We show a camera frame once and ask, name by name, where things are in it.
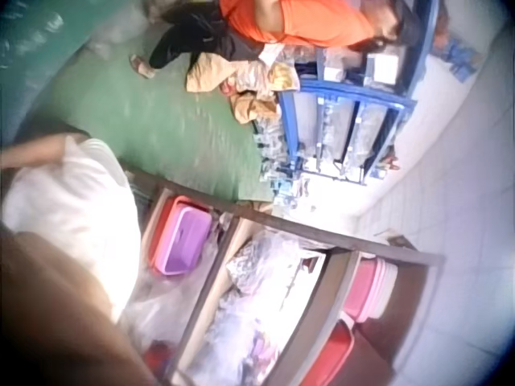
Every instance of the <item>pink bin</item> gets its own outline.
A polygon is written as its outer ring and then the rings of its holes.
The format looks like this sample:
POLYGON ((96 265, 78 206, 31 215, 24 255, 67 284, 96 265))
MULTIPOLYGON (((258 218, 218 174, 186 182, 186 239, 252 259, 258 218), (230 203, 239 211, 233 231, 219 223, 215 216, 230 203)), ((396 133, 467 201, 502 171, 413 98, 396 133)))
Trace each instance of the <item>pink bin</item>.
POLYGON ((165 275, 187 273, 196 267, 212 222, 209 213, 186 203, 178 203, 172 211, 154 261, 155 268, 165 275))
POLYGON ((398 268, 381 258, 362 260, 344 304, 354 321, 380 318, 392 294, 398 268))

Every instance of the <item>store shelf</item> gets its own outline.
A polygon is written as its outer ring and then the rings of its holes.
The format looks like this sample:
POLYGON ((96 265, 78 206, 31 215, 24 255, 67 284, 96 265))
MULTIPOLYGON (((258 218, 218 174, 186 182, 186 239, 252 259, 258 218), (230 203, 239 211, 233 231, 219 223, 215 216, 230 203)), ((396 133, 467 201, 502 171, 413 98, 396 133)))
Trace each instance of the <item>store shelf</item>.
MULTIPOLYGON (((371 156, 363 165, 363 179, 370 176, 380 160, 384 157, 385 150, 392 143, 399 126, 406 121, 413 112, 416 102, 411 100, 416 84, 423 78, 425 71, 426 57, 429 55, 433 37, 435 34, 436 19, 438 16, 439 0, 415 0, 413 11, 422 22, 422 41, 416 47, 406 49, 406 55, 402 70, 398 77, 398 83, 392 92, 375 88, 363 87, 354 84, 344 84, 324 80, 325 51, 317 48, 315 53, 317 79, 301 79, 300 92, 314 93, 317 96, 317 119, 316 119, 316 169, 320 172, 322 162, 322 140, 324 106, 327 101, 346 99, 355 102, 354 113, 345 140, 344 152, 339 160, 344 164, 348 155, 349 147, 356 139, 356 133, 360 130, 361 117, 369 104, 382 105, 388 108, 385 119, 373 143, 371 156)), ((285 128, 286 141, 290 151, 292 168, 296 165, 296 151, 299 148, 299 136, 297 134, 297 119, 295 112, 295 101, 291 92, 283 92, 279 97, 282 106, 283 124, 285 128)), ((342 180, 344 168, 341 168, 342 180)))

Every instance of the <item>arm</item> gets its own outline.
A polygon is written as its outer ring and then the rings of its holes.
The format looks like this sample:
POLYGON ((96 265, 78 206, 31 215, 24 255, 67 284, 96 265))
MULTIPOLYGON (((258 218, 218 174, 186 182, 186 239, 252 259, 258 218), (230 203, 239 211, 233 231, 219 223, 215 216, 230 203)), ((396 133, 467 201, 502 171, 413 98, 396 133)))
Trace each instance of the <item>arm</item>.
POLYGON ((2 333, 47 384, 156 384, 128 339, 42 256, 43 240, 4 224, 0 233, 2 333))
POLYGON ((64 147, 68 136, 72 137, 77 143, 88 139, 83 134, 62 133, 47 135, 34 141, 13 146, 0 153, 0 169, 58 163, 64 156, 64 147))
POLYGON ((256 25, 270 33, 284 32, 284 17, 280 0, 254 0, 256 25))

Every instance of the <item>hair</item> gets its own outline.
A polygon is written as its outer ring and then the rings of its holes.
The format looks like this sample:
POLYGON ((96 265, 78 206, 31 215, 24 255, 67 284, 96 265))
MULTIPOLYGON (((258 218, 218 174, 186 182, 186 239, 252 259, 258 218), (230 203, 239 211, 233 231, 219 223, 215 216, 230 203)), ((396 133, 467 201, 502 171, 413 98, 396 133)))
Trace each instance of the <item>hair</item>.
POLYGON ((389 3, 398 19, 395 31, 397 38, 387 39, 384 36, 376 36, 348 46, 350 50, 377 53, 383 52, 388 44, 412 47, 418 43, 422 34, 422 27, 417 15, 411 11, 403 0, 389 0, 389 3))

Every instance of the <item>foot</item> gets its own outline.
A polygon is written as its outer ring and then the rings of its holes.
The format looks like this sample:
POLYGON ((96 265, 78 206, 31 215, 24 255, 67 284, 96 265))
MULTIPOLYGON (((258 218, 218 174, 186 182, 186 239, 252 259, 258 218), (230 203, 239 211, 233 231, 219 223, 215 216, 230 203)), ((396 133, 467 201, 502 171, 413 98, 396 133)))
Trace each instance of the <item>foot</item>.
POLYGON ((130 65, 132 68, 141 76, 147 79, 152 79, 155 75, 155 71, 145 61, 137 55, 130 57, 130 65))

